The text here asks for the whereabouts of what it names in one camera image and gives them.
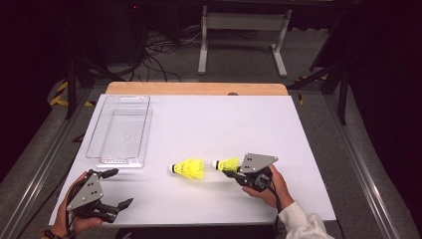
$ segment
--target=table leg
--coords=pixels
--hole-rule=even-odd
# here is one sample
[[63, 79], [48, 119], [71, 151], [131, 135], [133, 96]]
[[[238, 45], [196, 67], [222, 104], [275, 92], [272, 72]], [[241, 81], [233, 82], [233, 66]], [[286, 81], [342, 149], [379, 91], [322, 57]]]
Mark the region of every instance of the table leg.
[[276, 61], [277, 69], [279, 70], [279, 75], [282, 78], [286, 77], [288, 73], [286, 71], [286, 67], [283, 62], [282, 55], [280, 54], [280, 49], [282, 48], [283, 40], [285, 39], [286, 32], [288, 30], [291, 15], [292, 15], [292, 10], [287, 10], [285, 13], [285, 19], [282, 23], [282, 28], [280, 30], [279, 41], [277, 42], [277, 44], [271, 45], [274, 60]]
[[207, 69], [207, 54], [208, 54], [207, 6], [204, 6], [202, 10], [202, 45], [201, 45], [201, 53], [199, 55], [199, 66], [198, 66], [199, 75], [205, 75], [205, 72]]

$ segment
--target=metal rail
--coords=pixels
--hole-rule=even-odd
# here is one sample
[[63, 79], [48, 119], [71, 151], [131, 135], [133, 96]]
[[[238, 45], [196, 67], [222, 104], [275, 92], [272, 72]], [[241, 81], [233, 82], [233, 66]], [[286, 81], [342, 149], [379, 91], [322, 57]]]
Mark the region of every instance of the metal rail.
[[16, 238], [19, 230], [21, 229], [22, 225], [25, 222], [28, 213], [33, 206], [35, 200], [38, 197], [43, 185], [54, 165], [59, 153], [62, 150], [64, 141], [68, 132], [72, 128], [78, 114], [80, 113], [81, 109], [84, 106], [84, 103], [87, 101], [91, 90], [89, 89], [82, 89], [80, 90], [81, 94], [78, 97], [77, 101], [77, 108], [72, 116], [66, 120], [62, 127], [59, 129], [59, 132], [50, 147], [47, 155], [44, 157], [43, 161], [41, 162], [40, 167], [38, 168], [37, 172], [35, 173], [34, 177], [32, 178], [31, 182], [29, 183], [27, 189], [25, 190], [22, 199], [20, 200], [18, 206], [16, 207], [15, 211], [13, 212], [12, 217], [9, 219], [6, 227], [3, 229], [0, 238]]
[[363, 192], [365, 193], [366, 199], [368, 200], [369, 206], [372, 209], [373, 215], [378, 223], [383, 237], [401, 238], [393, 224], [390, 215], [388, 214], [387, 208], [382, 201], [381, 195], [379, 195], [378, 189], [373, 182], [368, 169], [366, 168], [363, 158], [355, 149], [353, 141], [349, 136], [347, 127], [341, 124], [341, 121], [337, 116], [336, 100], [332, 95], [326, 95], [323, 97], [326, 105], [328, 106], [330, 114], [335, 121], [335, 125], [341, 134], [344, 144], [347, 146], [351, 165], [353, 166], [353, 169], [357, 175]]

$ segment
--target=white sleeve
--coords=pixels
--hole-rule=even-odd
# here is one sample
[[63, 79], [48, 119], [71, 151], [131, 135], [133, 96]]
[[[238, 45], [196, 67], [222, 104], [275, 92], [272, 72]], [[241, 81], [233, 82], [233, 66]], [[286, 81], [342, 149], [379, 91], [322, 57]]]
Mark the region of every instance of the white sleeve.
[[326, 234], [320, 217], [316, 214], [307, 215], [297, 201], [283, 209], [279, 216], [286, 225], [287, 239], [332, 238]]

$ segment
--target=metal stand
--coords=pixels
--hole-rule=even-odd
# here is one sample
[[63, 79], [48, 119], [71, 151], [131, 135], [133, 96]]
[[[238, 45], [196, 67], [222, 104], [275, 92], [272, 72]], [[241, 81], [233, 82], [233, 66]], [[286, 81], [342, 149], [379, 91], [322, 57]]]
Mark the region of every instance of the metal stand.
[[277, 64], [280, 77], [286, 77], [287, 71], [280, 54], [283, 40], [289, 26], [292, 10], [287, 10], [285, 15], [260, 15], [260, 14], [230, 14], [208, 13], [207, 6], [202, 10], [202, 45], [199, 55], [198, 74], [205, 75], [207, 68], [208, 29], [239, 29], [239, 30], [263, 30], [280, 31], [277, 44], [271, 45], [274, 60]]

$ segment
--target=gray floor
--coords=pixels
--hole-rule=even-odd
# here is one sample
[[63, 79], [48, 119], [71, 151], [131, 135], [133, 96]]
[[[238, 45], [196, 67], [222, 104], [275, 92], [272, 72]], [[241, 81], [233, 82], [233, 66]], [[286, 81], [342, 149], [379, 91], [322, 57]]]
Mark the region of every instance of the gray floor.
[[[192, 32], [197, 30], [197, 28], [189, 29]], [[308, 68], [328, 36], [328, 32], [324, 30], [300, 31], [294, 29], [288, 32], [282, 48], [282, 56], [289, 75], [287, 78], [281, 79], [269, 51], [269, 46], [273, 43], [273, 40], [277, 39], [277, 34], [258, 32], [254, 36], [254, 33], [251, 32], [235, 33], [216, 32], [211, 35], [207, 74], [205, 76], [198, 76], [196, 73], [200, 49], [199, 38], [171, 54], [159, 54], [156, 59], [166, 71], [178, 74], [182, 82], [281, 83], [290, 85], [297, 77], [310, 74]], [[254, 37], [245, 39], [237, 34]], [[146, 64], [158, 68], [158, 65], [153, 62], [146, 61]], [[169, 81], [177, 81], [175, 76], [167, 74], [167, 77]], [[139, 81], [139, 79], [162, 81], [163, 75], [154, 71], [148, 73], [146, 68], [142, 66], [136, 70], [134, 81]], [[96, 101], [98, 96], [105, 92], [106, 84], [107, 80], [98, 81], [91, 91], [90, 101]], [[345, 238], [383, 238], [350, 163], [346, 146], [335, 127], [335, 119], [330, 115], [325, 100], [317, 87], [317, 84], [312, 84], [300, 91], [290, 91], [290, 95], [295, 101]], [[52, 89], [52, 94], [56, 90], [57, 86]], [[298, 94], [303, 95], [303, 104], [299, 103]], [[28, 217], [40, 206], [72, 162], [79, 146], [78, 143], [72, 142], [72, 139], [85, 132], [93, 111], [94, 107], [82, 108], [41, 191], [35, 192], [37, 200], [33, 205], [29, 205], [31, 210]], [[54, 143], [60, 127], [64, 124], [66, 112], [66, 107], [53, 106], [52, 112], [39, 132], [0, 184], [2, 211], [0, 213], [0, 225], [7, 225], [9, 218], [19, 205], [19, 199], [34, 177], [40, 163], [49, 152], [50, 145]], [[358, 153], [364, 159], [401, 238], [420, 238], [407, 207], [386, 175], [371, 146], [351, 92], [349, 92], [347, 100], [346, 120], [350, 136], [357, 146]], [[40, 235], [39, 228], [48, 225], [51, 212], [57, 202], [58, 193], [59, 190], [42, 208], [21, 238], [36, 238]], [[325, 222], [325, 226], [328, 234], [335, 238], [341, 238], [337, 222]], [[115, 231], [116, 229], [110, 228], [94, 229], [78, 238], [113, 238]]]

